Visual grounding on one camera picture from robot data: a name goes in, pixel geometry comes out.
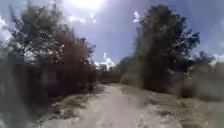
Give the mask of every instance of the green tree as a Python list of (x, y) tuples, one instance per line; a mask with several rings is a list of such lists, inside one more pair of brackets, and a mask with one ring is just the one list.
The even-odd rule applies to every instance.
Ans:
[(193, 64), (189, 57), (197, 44), (199, 33), (187, 29), (186, 18), (167, 6), (151, 7), (140, 21), (135, 43), (134, 57), (143, 87), (167, 91), (172, 72), (187, 71)]
[(60, 96), (79, 93), (95, 80), (94, 46), (62, 23), (56, 5), (28, 4), (19, 18), (13, 11), (11, 17), (9, 47), (26, 63), (28, 88), (44, 86), (49, 95)]

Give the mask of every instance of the cloud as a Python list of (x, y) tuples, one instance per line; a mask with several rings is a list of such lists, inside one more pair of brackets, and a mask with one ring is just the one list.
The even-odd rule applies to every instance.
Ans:
[(84, 18), (81, 17), (77, 17), (77, 16), (69, 16), (68, 17), (68, 21), (69, 22), (80, 22), (80, 23), (86, 23), (86, 20)]
[(115, 63), (111, 60), (111, 58), (107, 57), (107, 53), (104, 53), (103, 54), (103, 59), (104, 59), (104, 62), (95, 62), (95, 65), (98, 67), (100, 66), (100, 64), (105, 64), (107, 66), (107, 69), (110, 69), (111, 67), (114, 67), (115, 66)]
[(139, 22), (140, 18), (141, 18), (141, 16), (139, 15), (139, 13), (137, 11), (135, 11), (133, 23)]
[(3, 42), (9, 41), (9, 39), (12, 37), (7, 27), (8, 25), (6, 24), (5, 20), (0, 16), (0, 40)]
[(215, 54), (214, 57), (215, 57), (215, 62), (224, 62), (224, 54), (221, 54), (221, 55)]

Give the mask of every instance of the roadside vegetation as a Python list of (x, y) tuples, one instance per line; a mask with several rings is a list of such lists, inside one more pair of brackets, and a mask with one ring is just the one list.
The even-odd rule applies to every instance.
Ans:
[(28, 4), (19, 16), (11, 10), (12, 26), (7, 29), (12, 37), (0, 48), (0, 85), (5, 88), (1, 89), (5, 105), (0, 111), (14, 111), (7, 107), (13, 104), (6, 102), (15, 100), (10, 97), (12, 88), (28, 113), (37, 112), (39, 117), (44, 114), (40, 108), (55, 102), (60, 102), (60, 107), (83, 107), (87, 94), (100, 90), (97, 83), (121, 83), (127, 85), (124, 90), (134, 86), (164, 93), (139, 92), (144, 104), (162, 106), (164, 110), (158, 112), (163, 116), (179, 116), (185, 111), (197, 114), (203, 105), (195, 108), (193, 100), (188, 103), (179, 98), (222, 101), (224, 63), (212, 64), (214, 57), (204, 51), (193, 54), (203, 42), (198, 32), (187, 27), (186, 20), (167, 6), (150, 7), (140, 20), (133, 54), (108, 69), (94, 64), (95, 46), (76, 36), (57, 5)]

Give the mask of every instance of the dirt path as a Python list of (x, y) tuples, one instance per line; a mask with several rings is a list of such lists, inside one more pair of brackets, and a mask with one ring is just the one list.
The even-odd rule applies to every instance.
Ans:
[(137, 102), (123, 94), (119, 87), (106, 86), (105, 91), (89, 101), (86, 109), (80, 109), (80, 118), (51, 120), (43, 128), (181, 128), (170, 117), (161, 117), (140, 108)]

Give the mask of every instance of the white cloud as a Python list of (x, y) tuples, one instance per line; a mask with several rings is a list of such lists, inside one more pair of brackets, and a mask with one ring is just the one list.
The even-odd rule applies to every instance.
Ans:
[(98, 62), (95, 62), (94, 63), (97, 67), (99, 67), (100, 66), (100, 64), (98, 63)]
[(63, 3), (80, 9), (99, 10), (104, 5), (105, 1), (106, 0), (63, 0)]
[(84, 18), (81, 17), (77, 17), (77, 16), (69, 16), (68, 17), (68, 21), (69, 22), (80, 22), (80, 23), (86, 23), (86, 20)]
[(90, 17), (91, 19), (93, 19), (93, 18), (95, 17), (94, 13), (91, 13), (91, 14), (89, 15), (89, 17)]
[(3, 42), (9, 41), (11, 33), (7, 30), (8, 25), (5, 20), (0, 16), (0, 40)]
[(114, 67), (115, 63), (111, 60), (111, 58), (107, 57), (107, 53), (103, 54), (104, 62), (98, 63), (95, 62), (95, 65), (98, 67), (100, 64), (105, 64), (107, 66), (107, 69)]
[(215, 54), (214, 57), (215, 57), (215, 62), (224, 62), (224, 54), (222, 55)]
[(93, 22), (93, 23), (96, 23), (96, 20), (95, 20), (95, 19), (93, 19), (93, 20), (92, 20), (92, 22)]
[(140, 21), (140, 15), (137, 11), (134, 12), (134, 20), (133, 23), (139, 22)]

